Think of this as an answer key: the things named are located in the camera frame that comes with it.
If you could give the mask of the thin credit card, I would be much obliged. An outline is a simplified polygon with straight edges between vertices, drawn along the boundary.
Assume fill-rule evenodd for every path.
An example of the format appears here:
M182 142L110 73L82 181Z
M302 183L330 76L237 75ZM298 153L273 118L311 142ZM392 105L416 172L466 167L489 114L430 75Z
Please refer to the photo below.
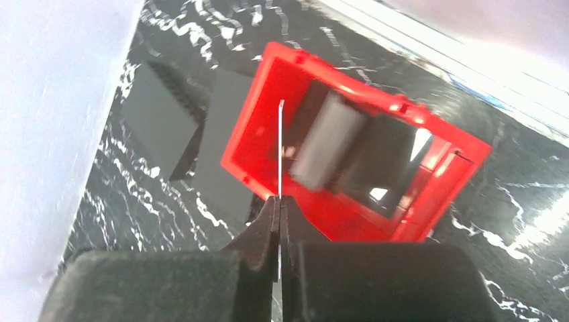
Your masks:
M282 164L283 164L283 109L285 100L281 99L278 105L278 228L280 228L280 212L282 205ZM280 237L278 237L278 280L282 280L282 246Z

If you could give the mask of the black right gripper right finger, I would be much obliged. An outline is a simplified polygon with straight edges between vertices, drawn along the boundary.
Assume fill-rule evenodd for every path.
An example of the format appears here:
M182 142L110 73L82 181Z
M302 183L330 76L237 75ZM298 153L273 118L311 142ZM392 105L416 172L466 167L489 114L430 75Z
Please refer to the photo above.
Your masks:
M473 261L446 244L329 241L280 199L285 321L494 321Z

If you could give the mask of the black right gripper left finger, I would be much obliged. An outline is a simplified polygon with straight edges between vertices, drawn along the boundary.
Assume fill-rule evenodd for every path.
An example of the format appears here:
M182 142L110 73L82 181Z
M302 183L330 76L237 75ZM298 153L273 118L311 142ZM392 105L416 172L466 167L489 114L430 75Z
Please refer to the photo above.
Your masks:
M89 250L54 281L41 321L269 321L280 200L218 251Z

